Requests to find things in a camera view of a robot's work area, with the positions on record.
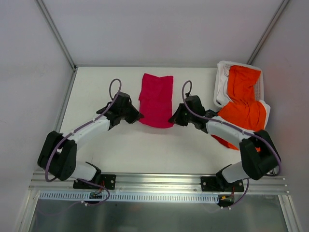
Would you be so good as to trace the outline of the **magenta t shirt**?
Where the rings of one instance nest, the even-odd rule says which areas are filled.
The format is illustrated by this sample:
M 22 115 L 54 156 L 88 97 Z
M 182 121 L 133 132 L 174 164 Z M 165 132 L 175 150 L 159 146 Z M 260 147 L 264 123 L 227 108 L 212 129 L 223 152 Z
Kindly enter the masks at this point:
M 159 129 L 173 127 L 172 117 L 173 76 L 157 77 L 145 73 L 139 95 L 140 123 Z

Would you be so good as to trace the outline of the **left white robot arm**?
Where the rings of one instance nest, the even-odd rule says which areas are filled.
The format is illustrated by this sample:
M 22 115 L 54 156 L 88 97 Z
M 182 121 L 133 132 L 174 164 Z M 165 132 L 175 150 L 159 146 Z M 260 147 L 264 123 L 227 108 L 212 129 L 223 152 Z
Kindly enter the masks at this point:
M 37 164 L 45 170 L 45 180 L 65 181 L 75 178 L 95 189 L 101 183 L 101 170 L 89 162 L 77 160 L 77 151 L 94 137 L 110 131 L 124 120 L 133 124 L 144 118 L 132 104 L 131 97 L 123 92 L 96 111 L 94 118 L 67 133 L 52 131 L 48 133 Z

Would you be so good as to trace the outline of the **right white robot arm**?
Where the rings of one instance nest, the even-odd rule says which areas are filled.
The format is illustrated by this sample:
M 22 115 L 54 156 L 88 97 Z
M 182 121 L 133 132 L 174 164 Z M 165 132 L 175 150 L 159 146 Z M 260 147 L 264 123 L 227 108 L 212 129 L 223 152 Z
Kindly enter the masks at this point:
M 221 191 L 229 190 L 239 180 L 259 180 L 271 171 L 277 175 L 281 170 L 281 159 L 265 130 L 254 132 L 227 122 L 213 110 L 205 110 L 197 95 L 185 98 L 169 122 L 179 126 L 192 123 L 196 129 L 239 149 L 241 160 L 216 173 L 216 186 Z

